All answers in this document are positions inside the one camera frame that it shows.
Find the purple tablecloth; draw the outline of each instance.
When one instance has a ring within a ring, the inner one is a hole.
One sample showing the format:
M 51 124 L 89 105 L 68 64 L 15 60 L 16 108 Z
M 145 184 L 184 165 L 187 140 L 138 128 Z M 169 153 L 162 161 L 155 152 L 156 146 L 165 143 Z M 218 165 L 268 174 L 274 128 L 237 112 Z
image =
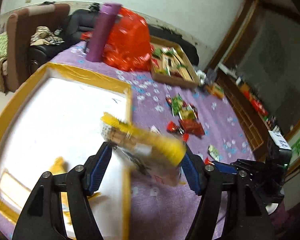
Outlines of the purple tablecloth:
M 104 63 L 86 61 L 83 46 L 84 42 L 78 43 L 52 62 L 89 69 L 129 83 L 133 89 L 134 124 L 145 129 L 155 125 L 161 133 L 166 133 L 167 123 L 173 120 L 178 124 L 179 118 L 172 116 L 165 98 L 179 93 L 187 103 L 197 107 L 199 122 L 205 130 L 202 139 L 190 135 L 188 145 L 194 154 L 205 159 L 212 144 L 219 150 L 221 162 L 230 163 L 238 158 L 254 160 L 226 98 L 220 100 L 199 88 L 191 91 L 157 83 L 148 72 L 123 72 Z M 200 202 L 188 184 L 178 187 L 153 184 L 138 174 L 131 178 L 131 196 L 131 240 L 184 240 Z M 226 193 L 223 193 L 214 238 L 221 236 L 225 212 Z

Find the purple thermos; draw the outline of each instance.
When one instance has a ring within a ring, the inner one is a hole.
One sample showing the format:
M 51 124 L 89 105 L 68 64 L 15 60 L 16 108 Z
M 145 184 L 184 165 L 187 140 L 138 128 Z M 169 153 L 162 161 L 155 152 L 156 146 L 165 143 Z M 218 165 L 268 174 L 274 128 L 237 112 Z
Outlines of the purple thermos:
M 92 37 L 87 44 L 86 60 L 92 62 L 102 61 L 103 50 L 121 6 L 119 3 L 103 4 L 96 25 L 94 26 Z

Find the box of snacks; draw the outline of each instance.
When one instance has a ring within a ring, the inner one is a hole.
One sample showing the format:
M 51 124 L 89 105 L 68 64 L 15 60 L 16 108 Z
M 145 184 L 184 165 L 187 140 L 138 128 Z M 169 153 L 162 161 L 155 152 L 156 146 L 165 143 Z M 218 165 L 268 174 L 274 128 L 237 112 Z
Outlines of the box of snacks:
M 179 44 L 150 36 L 151 75 L 154 81 L 194 89 L 199 79 Z

